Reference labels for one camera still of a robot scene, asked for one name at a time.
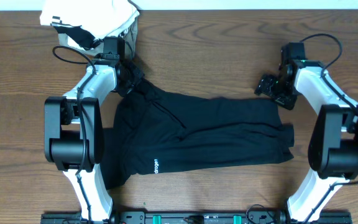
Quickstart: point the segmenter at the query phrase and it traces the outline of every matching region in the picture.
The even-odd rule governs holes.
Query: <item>folded garment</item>
[[[68,45],[88,50],[95,40],[127,31],[138,15],[127,0],[46,0],[40,22],[67,34]]]
[[[105,129],[101,162],[107,189],[132,174],[273,164],[293,158],[292,125],[270,100],[212,100],[168,93],[143,80]]]

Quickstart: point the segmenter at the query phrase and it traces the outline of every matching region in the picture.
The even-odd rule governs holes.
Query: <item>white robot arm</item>
[[[319,35],[334,38],[342,52],[340,42],[329,34],[310,37]],[[349,183],[358,175],[358,102],[333,82],[328,66],[307,60],[303,41],[289,43],[282,48],[279,77],[264,75],[255,91],[289,110],[297,96],[303,95],[318,115],[308,149],[311,168],[300,188],[287,200],[288,216],[298,222],[318,220],[335,192],[343,185],[358,184]],[[341,139],[341,133],[354,134],[354,139]]]
[[[80,220],[93,223],[108,222],[113,206],[99,166],[104,151],[99,107],[111,91],[125,96],[144,76],[124,59],[123,39],[105,38],[103,52],[92,61],[79,53],[89,62],[85,76],[63,96],[45,101],[45,157],[56,163],[74,186],[82,208]],[[80,124],[80,131],[62,130],[61,125],[68,124]]]

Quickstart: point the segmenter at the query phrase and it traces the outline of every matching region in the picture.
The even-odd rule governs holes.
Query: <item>wooden table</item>
[[[0,12],[0,223],[39,223],[44,212],[78,211],[73,187],[44,157],[44,101],[64,94],[84,66],[57,60],[51,27],[40,12]],[[328,32],[344,45],[330,69],[336,83],[358,101],[358,11],[145,11],[139,18],[136,63],[160,88],[205,98],[255,97],[265,72],[276,73],[280,47]],[[307,42],[310,59],[330,61],[337,46]],[[62,57],[78,59],[69,52]],[[120,97],[102,106],[111,127]],[[294,159],[283,164],[134,175],[111,191],[120,210],[245,211],[260,203],[282,207],[309,165],[307,146],[316,115],[300,97],[293,111],[280,110],[295,127]],[[358,186],[343,187],[326,208],[349,209],[358,223]]]

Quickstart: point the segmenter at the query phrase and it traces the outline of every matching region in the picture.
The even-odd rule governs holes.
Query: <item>white fabric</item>
[[[52,25],[81,26],[96,39],[103,39],[118,36],[131,26],[138,15],[139,12],[128,0],[46,0],[40,21],[44,26],[60,21],[63,25]],[[81,49],[71,38],[68,44]]]

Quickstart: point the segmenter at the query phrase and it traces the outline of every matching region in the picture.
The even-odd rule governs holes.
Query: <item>black cable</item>
[[[129,50],[131,50],[131,55],[132,55],[132,58],[131,58],[131,59],[133,59],[133,58],[135,57],[134,50],[132,49],[132,47],[131,47],[131,45],[129,44],[129,42],[128,42],[128,41],[126,41],[126,40],[125,40],[125,44],[127,44],[127,45],[128,45],[128,47],[129,47]]]
[[[272,218],[272,222],[270,222],[270,223],[274,223],[275,222],[275,218],[274,218],[274,216],[273,215],[271,215],[270,213],[269,213],[269,211],[267,211],[267,209],[263,206],[263,205],[260,205],[260,204],[253,204],[253,205],[251,205],[248,209],[247,209],[247,211],[246,211],[246,219],[248,220],[248,222],[250,222],[250,223],[252,223],[252,224],[256,224],[254,221],[252,221],[251,219],[249,219],[249,217],[248,217],[248,213],[249,213],[249,210],[251,209],[251,208],[253,208],[253,207],[255,207],[255,206],[260,206],[260,207],[262,207],[264,210],[265,210],[265,212]]]
[[[327,84],[328,87],[330,87],[330,89],[332,89],[332,91],[337,94],[337,96],[339,97],[339,99],[341,99],[343,102],[345,102],[347,105],[349,105],[349,107],[351,108],[351,110],[358,116],[358,109],[349,101],[346,99],[346,95],[345,94],[340,94],[340,92],[338,92],[333,86],[332,84],[330,84],[326,78],[326,74],[324,74],[324,72],[326,71],[326,69],[331,66],[334,62],[336,62],[336,60],[338,60],[340,58],[340,56],[342,55],[342,44],[341,42],[334,37],[333,35],[330,34],[314,34],[311,35],[309,37],[304,38],[303,40],[301,40],[300,42],[304,42],[305,40],[308,40],[312,37],[318,37],[318,36],[325,36],[325,37],[329,37],[332,40],[334,40],[339,47],[339,53],[338,56],[330,63],[328,63],[326,66],[324,66],[324,68],[321,70],[320,76],[321,78],[324,80],[324,82]],[[311,216],[317,211],[317,209],[321,206],[321,204],[323,204],[323,202],[326,200],[326,198],[328,197],[329,193],[331,193],[332,190],[334,190],[335,186],[338,185],[356,185],[358,184],[358,180],[353,181],[353,182],[348,182],[348,183],[335,183],[329,186],[328,191],[324,194],[324,196],[321,198],[321,200],[317,203],[317,205],[311,210],[311,212],[309,213],[309,215],[307,216],[307,218],[304,220],[303,223],[308,223],[309,219],[311,218]]]
[[[85,58],[88,62],[72,62],[72,61],[69,61],[69,60],[66,60],[64,58],[61,58],[59,57],[55,51],[56,49],[67,49],[67,50],[71,50],[77,54],[79,54],[80,56],[82,56],[83,58]],[[85,199],[85,202],[86,202],[86,206],[87,206],[87,209],[88,209],[88,223],[91,223],[92,222],[92,218],[91,218],[91,205],[90,205],[90,202],[88,200],[88,197],[86,196],[86,193],[84,191],[84,187],[82,185],[82,182],[81,182],[81,177],[80,177],[80,172],[83,170],[84,168],[84,164],[85,164],[85,159],[86,159],[86,156],[88,155],[88,142],[86,140],[86,129],[85,129],[85,121],[84,121],[84,116],[83,116],[83,106],[81,104],[81,94],[84,90],[84,87],[85,85],[92,79],[92,77],[94,75],[96,75],[96,67],[94,66],[94,63],[91,61],[90,58],[88,58],[85,54],[79,52],[78,50],[75,50],[75,49],[72,49],[70,47],[66,47],[66,46],[56,46],[52,49],[52,53],[53,55],[64,61],[64,62],[68,62],[68,63],[75,63],[75,64],[90,64],[92,66],[92,74],[80,85],[80,87],[77,88],[77,107],[78,107],[78,114],[79,114],[79,117],[80,117],[80,125],[81,125],[81,132],[82,132],[82,137],[83,137],[83,152],[82,152],[82,159],[81,159],[81,163],[80,163],[80,166],[78,167],[78,170],[77,172],[75,173],[76,177],[77,177],[77,182],[78,184],[80,185],[80,189],[81,189],[81,193]]]

